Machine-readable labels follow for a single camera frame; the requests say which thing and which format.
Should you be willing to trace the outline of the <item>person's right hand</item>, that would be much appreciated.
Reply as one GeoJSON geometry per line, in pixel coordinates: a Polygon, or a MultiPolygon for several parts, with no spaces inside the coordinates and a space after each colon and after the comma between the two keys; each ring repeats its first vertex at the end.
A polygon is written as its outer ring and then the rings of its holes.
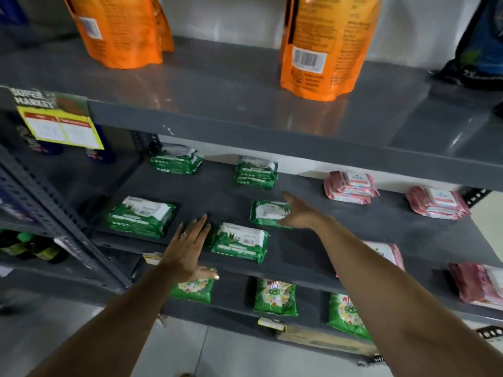
{"type": "Polygon", "coordinates": [[[285,201],[290,204],[290,214],[286,217],[295,220],[295,228],[317,230],[322,224],[331,222],[331,218],[308,205],[302,199],[289,192],[282,192],[285,201]]]}

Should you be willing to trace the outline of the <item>person's left hand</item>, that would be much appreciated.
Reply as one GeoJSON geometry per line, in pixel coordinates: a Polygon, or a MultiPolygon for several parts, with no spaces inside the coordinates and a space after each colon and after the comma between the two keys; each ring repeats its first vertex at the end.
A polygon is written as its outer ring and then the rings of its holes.
{"type": "MultiPolygon", "coordinates": [[[[167,246],[162,259],[160,260],[159,266],[166,267],[173,272],[174,282],[180,284],[191,280],[194,272],[199,267],[198,261],[199,256],[202,252],[204,243],[193,243],[193,226],[194,219],[189,223],[185,223],[184,234],[185,234],[185,245],[183,248],[173,248],[173,238],[171,239],[169,245],[167,246]]],[[[211,224],[207,219],[208,224],[208,234],[211,229],[211,224]]]]}

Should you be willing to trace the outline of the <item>green wipes pack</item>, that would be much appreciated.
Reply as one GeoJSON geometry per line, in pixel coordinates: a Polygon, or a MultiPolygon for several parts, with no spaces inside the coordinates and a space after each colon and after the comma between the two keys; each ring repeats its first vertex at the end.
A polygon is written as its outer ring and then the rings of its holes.
{"type": "Polygon", "coordinates": [[[160,239],[173,220],[178,206],[128,196],[106,216],[110,229],[160,239]]]}
{"type": "Polygon", "coordinates": [[[271,190],[278,179],[278,162],[239,155],[234,179],[239,184],[271,190]]]}
{"type": "Polygon", "coordinates": [[[261,229],[221,223],[212,237],[210,251],[261,264],[267,253],[268,238],[268,232],[261,229]]]}
{"type": "Polygon", "coordinates": [[[193,175],[203,163],[203,159],[192,147],[162,143],[149,158],[149,163],[162,172],[193,175]]]}
{"type": "Polygon", "coordinates": [[[249,219],[253,224],[292,229],[290,226],[282,226],[278,222],[290,214],[288,202],[253,201],[251,204],[249,219]]]}

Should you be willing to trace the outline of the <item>person's right forearm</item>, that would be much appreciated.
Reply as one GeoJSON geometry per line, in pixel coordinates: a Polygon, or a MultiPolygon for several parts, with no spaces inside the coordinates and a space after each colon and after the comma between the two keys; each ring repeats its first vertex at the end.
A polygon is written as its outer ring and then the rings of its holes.
{"type": "Polygon", "coordinates": [[[332,217],[311,228],[395,377],[503,377],[503,354],[410,275],[332,217]]]}

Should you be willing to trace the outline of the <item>person's left forearm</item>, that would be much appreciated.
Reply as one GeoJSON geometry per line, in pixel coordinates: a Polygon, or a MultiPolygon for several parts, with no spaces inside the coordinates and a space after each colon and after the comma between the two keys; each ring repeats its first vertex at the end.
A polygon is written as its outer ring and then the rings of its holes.
{"type": "Polygon", "coordinates": [[[27,377],[130,377],[167,296],[196,268],[180,262],[155,266],[27,377]]]}

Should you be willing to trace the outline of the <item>green detergent packet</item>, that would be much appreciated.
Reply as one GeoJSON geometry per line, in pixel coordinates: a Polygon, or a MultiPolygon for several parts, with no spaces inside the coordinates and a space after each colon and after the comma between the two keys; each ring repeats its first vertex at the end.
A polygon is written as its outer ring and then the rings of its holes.
{"type": "Polygon", "coordinates": [[[366,326],[357,309],[347,295],[331,293],[329,301],[329,319],[327,325],[345,334],[371,341],[366,326]]]}
{"type": "Polygon", "coordinates": [[[257,278],[254,311],[297,317],[296,288],[286,282],[257,278]]]}
{"type": "Polygon", "coordinates": [[[210,304],[211,291],[215,280],[214,277],[206,279],[196,278],[202,276],[207,271],[216,272],[217,270],[213,267],[199,266],[191,277],[191,280],[176,285],[168,297],[210,304]]]}

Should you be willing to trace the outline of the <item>pink wipes pack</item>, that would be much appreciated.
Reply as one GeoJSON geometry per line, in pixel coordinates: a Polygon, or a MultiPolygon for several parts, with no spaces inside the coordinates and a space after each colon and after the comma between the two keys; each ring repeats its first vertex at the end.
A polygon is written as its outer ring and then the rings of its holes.
{"type": "Polygon", "coordinates": [[[374,178],[356,171],[332,171],[324,178],[324,192],[332,201],[370,204],[379,197],[374,178]]]}
{"type": "Polygon", "coordinates": [[[464,303],[503,311],[503,268],[473,262],[448,268],[464,303]]]}
{"type": "Polygon", "coordinates": [[[406,194],[411,209],[424,217],[458,221],[471,212],[456,191],[412,186],[406,194]]]}
{"type": "Polygon", "coordinates": [[[406,271],[399,247],[397,245],[375,241],[363,241],[363,243],[365,243],[368,247],[379,253],[382,257],[386,258],[403,271],[406,271]]]}

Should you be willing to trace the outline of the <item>grey metal shelving rack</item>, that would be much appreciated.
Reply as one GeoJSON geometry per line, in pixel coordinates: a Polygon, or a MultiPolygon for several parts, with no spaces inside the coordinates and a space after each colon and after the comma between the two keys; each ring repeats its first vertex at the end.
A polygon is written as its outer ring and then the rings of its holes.
{"type": "MultiPolygon", "coordinates": [[[[308,101],[280,89],[276,50],[176,39],[162,65],[103,67],[79,38],[18,43],[0,37],[0,86],[85,96],[103,126],[378,172],[503,191],[503,92],[456,86],[426,70],[368,62],[350,94],[308,101]]],[[[503,327],[503,311],[464,304],[447,262],[501,267],[472,219],[425,218],[404,192],[367,206],[331,202],[306,177],[286,190],[331,214],[362,240],[398,245],[407,272],[463,319],[503,327]]]]}

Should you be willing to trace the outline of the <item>dark blue bottle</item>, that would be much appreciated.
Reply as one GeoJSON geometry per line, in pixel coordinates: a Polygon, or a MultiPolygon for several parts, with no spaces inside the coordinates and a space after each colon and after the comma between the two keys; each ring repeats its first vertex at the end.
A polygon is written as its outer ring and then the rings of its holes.
{"type": "Polygon", "coordinates": [[[100,125],[95,125],[97,134],[103,144],[103,149],[102,150],[96,150],[96,149],[85,149],[85,153],[87,157],[97,163],[101,164],[113,164],[116,161],[116,156],[115,153],[113,152],[105,133],[103,132],[103,129],[100,125]]]}
{"type": "Polygon", "coordinates": [[[64,152],[63,145],[36,139],[28,127],[24,125],[17,125],[16,130],[27,145],[35,152],[50,156],[60,155],[64,152]]]}

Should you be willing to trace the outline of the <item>row of dark green bottles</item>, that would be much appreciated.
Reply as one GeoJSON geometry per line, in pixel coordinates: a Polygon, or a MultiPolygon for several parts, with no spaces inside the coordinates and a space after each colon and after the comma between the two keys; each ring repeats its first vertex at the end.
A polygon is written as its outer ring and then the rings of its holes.
{"type": "Polygon", "coordinates": [[[59,264],[69,256],[51,238],[6,229],[0,229],[0,252],[21,260],[40,259],[50,264],[59,264]]]}

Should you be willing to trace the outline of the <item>yellow and green shelf sign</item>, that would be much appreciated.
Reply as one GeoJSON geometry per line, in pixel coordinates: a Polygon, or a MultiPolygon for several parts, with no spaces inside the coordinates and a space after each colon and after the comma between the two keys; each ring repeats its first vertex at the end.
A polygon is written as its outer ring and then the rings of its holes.
{"type": "Polygon", "coordinates": [[[35,139],[92,150],[104,149],[86,97],[38,89],[8,89],[35,139]]]}

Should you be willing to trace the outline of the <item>orange stand-up pouch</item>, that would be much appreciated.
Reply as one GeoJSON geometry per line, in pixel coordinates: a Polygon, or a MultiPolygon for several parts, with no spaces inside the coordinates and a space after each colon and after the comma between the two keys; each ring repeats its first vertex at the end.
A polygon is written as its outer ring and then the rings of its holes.
{"type": "Polygon", "coordinates": [[[350,93],[383,0],[287,0],[280,86],[311,101],[350,93]]]}
{"type": "Polygon", "coordinates": [[[111,69],[162,64],[174,52],[159,0],[64,0],[87,53],[111,69]]]}

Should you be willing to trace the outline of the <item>blue and black bag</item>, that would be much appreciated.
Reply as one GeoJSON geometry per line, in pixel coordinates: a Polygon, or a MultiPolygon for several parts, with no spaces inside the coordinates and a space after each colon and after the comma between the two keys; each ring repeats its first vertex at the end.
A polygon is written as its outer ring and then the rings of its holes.
{"type": "Polygon", "coordinates": [[[430,75],[470,89],[503,91],[503,0],[481,0],[455,57],[430,75]]]}

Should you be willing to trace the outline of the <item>blue packet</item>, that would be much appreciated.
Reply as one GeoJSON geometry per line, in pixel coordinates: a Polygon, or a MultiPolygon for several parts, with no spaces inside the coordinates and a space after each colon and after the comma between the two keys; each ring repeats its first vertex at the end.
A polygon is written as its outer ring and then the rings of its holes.
{"type": "Polygon", "coordinates": [[[28,18],[17,0],[0,0],[0,24],[29,24],[28,18]]]}

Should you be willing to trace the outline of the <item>grey perforated rack post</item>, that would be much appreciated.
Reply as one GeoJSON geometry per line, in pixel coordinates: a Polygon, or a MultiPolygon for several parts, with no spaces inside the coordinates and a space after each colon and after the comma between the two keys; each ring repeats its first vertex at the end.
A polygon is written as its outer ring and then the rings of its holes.
{"type": "Polygon", "coordinates": [[[37,178],[34,172],[2,143],[0,186],[28,210],[71,256],[91,270],[105,288],[122,293],[132,285],[130,278],[117,267],[118,263],[111,261],[86,236],[83,232],[86,224],[75,210],[62,200],[56,189],[37,178]]]}

